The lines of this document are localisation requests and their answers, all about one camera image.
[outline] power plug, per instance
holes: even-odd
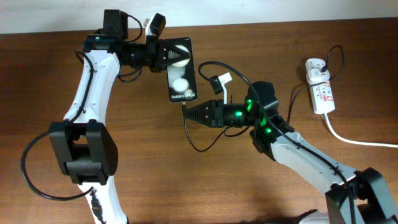
[[[325,61],[318,58],[311,58],[305,62],[308,84],[314,85],[324,82],[310,87],[313,111],[316,114],[329,113],[335,110],[335,101],[331,93],[330,82],[328,81],[330,73],[328,70],[321,72],[324,66]]]

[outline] wooden tabletop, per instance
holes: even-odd
[[[91,32],[0,35],[0,223],[94,223],[85,199],[41,198],[26,186],[19,166],[27,143],[68,111],[82,71],[74,50]],[[131,37],[136,34],[130,30]],[[306,59],[325,58],[330,47],[340,44],[346,58],[343,72],[331,83],[335,131],[348,139],[398,143],[398,19],[179,27],[162,34],[163,39],[174,37],[192,38],[196,67],[217,60],[252,82],[272,82],[283,117],[292,90],[305,82]],[[340,62],[340,53],[333,52],[331,73]],[[209,76],[225,71],[204,69]],[[198,74],[196,79],[198,100],[188,107],[221,98]],[[233,79],[228,93],[242,102],[248,87]],[[221,138],[205,153],[194,151],[185,137],[181,105],[169,103],[166,72],[146,68],[136,82],[116,80],[106,125],[118,146],[116,188],[131,223],[237,223],[326,209],[324,195],[259,154],[248,134]],[[313,113],[307,91],[297,98],[291,125],[334,159],[358,170],[378,170],[398,202],[398,149],[333,137]],[[193,122],[188,128],[198,147],[209,145],[221,131]],[[48,138],[31,150],[27,169],[44,192],[80,192],[61,174]]]

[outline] white cable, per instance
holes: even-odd
[[[348,140],[345,139],[341,136],[339,136],[337,133],[335,133],[335,130],[333,130],[333,128],[331,127],[330,121],[329,121],[329,117],[326,113],[323,114],[323,119],[326,121],[326,125],[328,126],[330,132],[338,139],[347,142],[347,143],[351,143],[351,144],[359,144],[359,145],[363,145],[363,146],[381,146],[381,147],[398,147],[398,145],[396,144],[386,144],[386,143],[375,143],[375,142],[359,142],[359,141],[352,141],[352,140]]]

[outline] white circle on box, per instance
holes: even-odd
[[[187,90],[187,88],[189,87],[189,83],[184,78],[178,78],[173,82],[172,86],[173,86],[174,91],[181,93],[181,92]]]
[[[182,46],[182,45],[176,45],[176,47],[178,47],[179,49],[181,49],[181,50],[186,51],[186,52],[189,53],[189,50],[188,50],[186,47]],[[182,60],[181,62],[174,63],[173,65],[176,66],[176,67],[179,67],[179,68],[180,68],[180,67],[184,67],[184,66],[187,65],[187,63],[189,62],[189,60],[190,60],[190,59],[188,58],[188,59]]]

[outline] white arm segment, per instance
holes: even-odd
[[[111,94],[113,81],[120,70],[119,59],[115,53],[107,53],[106,50],[92,50],[86,55],[93,63],[95,72],[84,107],[85,113],[83,112],[74,123],[88,123],[90,119],[95,119],[105,125],[109,95]],[[90,66],[85,59],[83,75],[81,76],[76,97],[64,119],[72,119],[76,115],[83,101],[89,77]]]
[[[356,169],[339,163],[338,161],[330,158],[325,153],[321,152],[319,149],[313,147],[311,144],[306,142],[303,137],[298,132],[286,133],[288,137],[296,142],[299,142],[303,146],[306,146],[313,152],[325,158],[327,161],[332,163],[334,166],[338,166],[340,172],[346,178],[347,181],[355,177],[354,171]],[[316,158],[304,149],[297,149],[297,146],[293,145],[291,142],[286,140],[285,137],[279,136],[275,143],[271,144],[272,153],[274,159],[291,168],[300,176],[302,176],[308,183],[314,186],[322,195],[330,190],[332,184],[342,185],[342,179],[335,174],[333,170],[330,169],[323,161]],[[351,215],[349,213],[349,202],[345,200],[341,204],[341,210],[347,212],[345,214],[345,222],[351,223]],[[318,213],[314,215],[319,215],[319,217],[312,218],[303,223],[328,223],[324,220],[324,215]],[[357,224],[364,223],[363,218],[355,206],[355,219]]]
[[[96,190],[95,196],[99,201],[102,208],[102,218],[106,223],[112,224],[126,224],[127,216],[123,213],[122,208],[119,204],[118,193],[116,193],[116,188],[114,186],[113,176],[108,177],[106,185],[102,186],[100,183],[88,183],[84,182],[83,185],[78,185],[82,192],[86,192],[90,187],[94,187]],[[90,210],[92,210],[90,194],[86,195],[88,204],[90,205]],[[101,224],[101,222],[94,215],[95,224]]]
[[[95,119],[97,122],[105,125],[106,107],[108,106],[113,81],[120,70],[119,59],[116,54],[107,53],[106,50],[92,50],[90,53],[86,53],[86,55],[93,63],[95,72],[84,106],[85,112],[83,112],[74,123],[88,123],[89,120]],[[85,59],[83,75],[81,76],[76,97],[64,119],[72,119],[76,115],[83,101],[89,77],[90,65]],[[114,176],[108,177],[108,181],[104,186],[100,183],[90,182],[84,182],[83,185],[78,186],[83,192],[86,192],[90,187],[94,187],[93,190],[96,190],[95,196],[102,207],[104,222],[112,224],[127,223],[127,216],[123,213],[119,204],[118,194],[116,193],[114,185]],[[92,211],[91,195],[86,195],[86,199],[94,216],[95,223],[101,224]]]

